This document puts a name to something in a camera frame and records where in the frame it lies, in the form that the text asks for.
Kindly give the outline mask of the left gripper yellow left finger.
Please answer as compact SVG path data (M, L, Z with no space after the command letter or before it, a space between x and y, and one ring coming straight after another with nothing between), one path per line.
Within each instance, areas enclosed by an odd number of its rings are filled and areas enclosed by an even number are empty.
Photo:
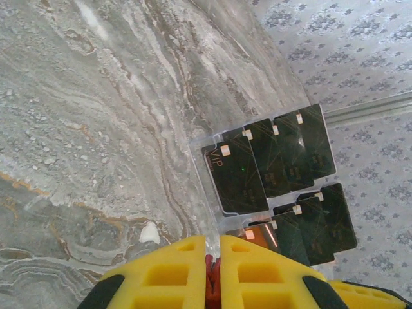
M77 309L205 309L205 237L191 236L106 272Z

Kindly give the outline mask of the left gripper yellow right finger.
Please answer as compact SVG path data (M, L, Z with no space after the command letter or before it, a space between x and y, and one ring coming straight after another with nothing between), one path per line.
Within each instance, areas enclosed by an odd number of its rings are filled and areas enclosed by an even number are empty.
M327 280L315 269L221 236L221 309L412 309L391 290Z

